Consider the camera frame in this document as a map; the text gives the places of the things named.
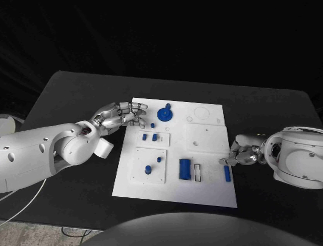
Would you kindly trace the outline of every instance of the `black curtain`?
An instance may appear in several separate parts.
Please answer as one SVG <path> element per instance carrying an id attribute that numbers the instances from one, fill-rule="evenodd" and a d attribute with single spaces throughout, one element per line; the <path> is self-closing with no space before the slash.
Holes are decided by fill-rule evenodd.
<path id="1" fill-rule="evenodd" d="M 0 97 L 34 103 L 66 70 L 304 90 L 323 106 L 323 1 L 164 5 L 0 1 Z"/>

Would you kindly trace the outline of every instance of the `blue object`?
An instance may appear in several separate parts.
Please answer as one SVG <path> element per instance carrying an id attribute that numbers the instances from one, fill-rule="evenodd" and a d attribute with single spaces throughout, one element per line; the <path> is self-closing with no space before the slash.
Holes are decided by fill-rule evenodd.
<path id="1" fill-rule="evenodd" d="M 147 167 L 144 168 L 144 173 L 145 173 L 147 175 L 151 174 L 151 167 L 150 167 L 150 166 L 147 166 Z"/>
<path id="2" fill-rule="evenodd" d="M 170 110 L 170 104 L 165 104 L 165 107 L 161 108 L 158 111 L 157 111 L 157 118 L 161 120 L 161 121 L 168 121 L 173 117 L 173 113 L 171 113 L 171 110 Z"/>
<path id="3" fill-rule="evenodd" d="M 180 159 L 180 179 L 191 180 L 188 159 Z"/>
<path id="4" fill-rule="evenodd" d="M 223 171 L 225 171 L 225 179 L 226 179 L 226 182 L 230 182 L 229 166 L 223 166 Z"/>

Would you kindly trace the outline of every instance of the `hole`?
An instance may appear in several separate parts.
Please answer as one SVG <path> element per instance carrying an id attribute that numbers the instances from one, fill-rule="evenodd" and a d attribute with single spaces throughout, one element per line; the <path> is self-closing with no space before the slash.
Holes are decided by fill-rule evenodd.
<path id="1" fill-rule="evenodd" d="M 40 149 L 40 152 L 44 153 L 44 145 L 43 144 L 39 144 L 39 149 Z"/>
<path id="2" fill-rule="evenodd" d="M 13 153 L 8 154 L 8 160 L 10 160 L 10 162 L 14 161 L 14 154 Z"/>

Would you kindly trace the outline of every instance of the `blue knob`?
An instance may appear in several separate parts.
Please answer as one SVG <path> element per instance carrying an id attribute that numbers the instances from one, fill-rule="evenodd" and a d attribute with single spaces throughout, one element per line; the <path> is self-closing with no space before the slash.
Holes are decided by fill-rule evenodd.
<path id="1" fill-rule="evenodd" d="M 157 118 L 161 120 L 161 121 L 168 121 L 173 117 L 173 113 L 171 113 L 171 110 L 170 110 L 170 104 L 165 104 L 165 107 L 161 108 L 158 111 L 157 111 Z"/>
<path id="2" fill-rule="evenodd" d="M 145 168 L 144 168 L 144 173 L 148 175 L 148 174 L 151 174 L 151 167 L 150 166 L 147 166 Z"/>

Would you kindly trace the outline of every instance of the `white board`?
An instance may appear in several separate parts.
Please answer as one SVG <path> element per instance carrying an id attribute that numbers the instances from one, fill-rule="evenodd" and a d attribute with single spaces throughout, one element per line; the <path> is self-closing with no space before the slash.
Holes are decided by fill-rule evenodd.
<path id="1" fill-rule="evenodd" d="M 132 101 L 148 106 L 147 115 L 142 116 L 147 125 L 145 129 L 137 126 L 126 127 L 112 195 L 236 208 L 232 173 L 230 182 L 226 182 L 223 165 L 217 162 L 229 153 L 222 106 L 144 98 L 134 98 Z M 157 119 L 157 111 L 167 103 L 171 106 L 173 118 L 161 122 Z M 206 129 L 212 133 L 209 137 L 203 134 Z M 139 139 L 142 136 L 139 132 L 148 133 L 150 141 L 152 133 L 157 133 L 158 143 L 155 141 L 147 144 Z M 160 134 L 168 134 L 168 145 L 160 141 Z M 154 149 L 144 150 L 151 153 L 150 156 L 158 155 L 155 151 L 167 151 L 163 182 L 147 181 L 150 176 L 144 173 L 144 165 L 154 161 L 154 157 L 147 157 L 151 158 L 150 161 L 137 162 L 138 147 Z M 191 180 L 178 179 L 180 159 L 190 159 Z M 200 165 L 200 182 L 194 181 L 194 164 Z M 135 170 L 138 170 L 138 180 L 132 178 Z M 151 174 L 161 176 L 161 169 L 152 169 Z"/>

